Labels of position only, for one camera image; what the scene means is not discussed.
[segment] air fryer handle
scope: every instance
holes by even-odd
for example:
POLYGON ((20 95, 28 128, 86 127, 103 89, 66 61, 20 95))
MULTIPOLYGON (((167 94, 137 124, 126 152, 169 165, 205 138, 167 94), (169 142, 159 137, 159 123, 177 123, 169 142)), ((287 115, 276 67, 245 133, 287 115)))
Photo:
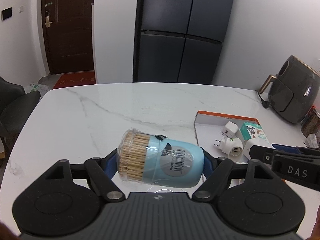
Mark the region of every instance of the air fryer handle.
POLYGON ((263 83, 262 87, 258 90, 258 93, 259 93, 259 94, 262 94, 262 93, 266 90, 267 86, 268 86, 271 82, 275 81, 276 79, 278 79, 276 76, 274 76, 274 75, 269 75, 268 78, 267 78, 267 80, 263 83))

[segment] wooden door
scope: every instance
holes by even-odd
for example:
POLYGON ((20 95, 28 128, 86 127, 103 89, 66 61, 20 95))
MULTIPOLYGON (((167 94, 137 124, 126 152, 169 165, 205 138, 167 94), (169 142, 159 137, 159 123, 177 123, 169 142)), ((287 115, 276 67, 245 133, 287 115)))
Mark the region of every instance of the wooden door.
POLYGON ((51 74, 94 70, 93 0, 42 0, 44 45, 51 74))

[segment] gold handle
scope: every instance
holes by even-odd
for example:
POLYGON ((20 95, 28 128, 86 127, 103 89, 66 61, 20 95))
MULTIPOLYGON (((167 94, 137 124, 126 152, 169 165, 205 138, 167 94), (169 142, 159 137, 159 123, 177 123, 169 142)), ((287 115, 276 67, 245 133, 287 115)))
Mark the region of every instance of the gold handle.
POLYGON ((45 17, 45 26, 46 26, 47 28, 49 28, 51 23, 52 23, 52 22, 50 21, 50 16, 46 16, 46 17, 45 17))
POLYGON ((276 79, 278 79, 276 76, 274 76, 274 75, 269 75, 268 78, 267 78, 267 80, 263 83, 262 87, 258 90, 258 93, 259 93, 259 94, 262 94, 262 93, 266 90, 267 86, 268 86, 271 82, 275 81, 276 79))

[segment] marble tabletop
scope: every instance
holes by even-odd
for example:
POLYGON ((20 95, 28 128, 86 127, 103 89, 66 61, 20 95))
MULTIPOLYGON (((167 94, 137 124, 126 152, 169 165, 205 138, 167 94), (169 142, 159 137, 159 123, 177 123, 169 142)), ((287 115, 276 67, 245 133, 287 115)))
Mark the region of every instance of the marble tabletop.
MULTIPOLYGON (((0 191, 0 220, 18 234, 11 208, 26 187, 57 160, 83 163, 93 156, 105 157, 131 127, 196 144, 198 110, 255 117, 271 143, 304 146, 300 126, 264 109, 251 90, 178 83, 51 90, 31 114, 9 158, 0 191)), ((306 215, 298 233, 306 238, 316 220, 320 193, 288 184, 304 200, 306 215)))

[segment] ribbed gray surface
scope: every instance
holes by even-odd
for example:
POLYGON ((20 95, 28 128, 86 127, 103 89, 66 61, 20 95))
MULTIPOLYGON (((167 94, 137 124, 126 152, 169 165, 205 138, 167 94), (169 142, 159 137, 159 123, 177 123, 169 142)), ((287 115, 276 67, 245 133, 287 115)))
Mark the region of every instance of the ribbed gray surface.
MULTIPOLYGON (((21 238, 44 239, 28 235, 23 235, 21 238)), ((209 204, 193 202, 186 193, 131 193, 123 202, 107 204, 97 220, 82 231, 70 236, 50 239, 244 240, 260 238, 242 235, 230 229, 219 220, 209 204)), ((301 240, 294 233, 270 239, 301 240)))

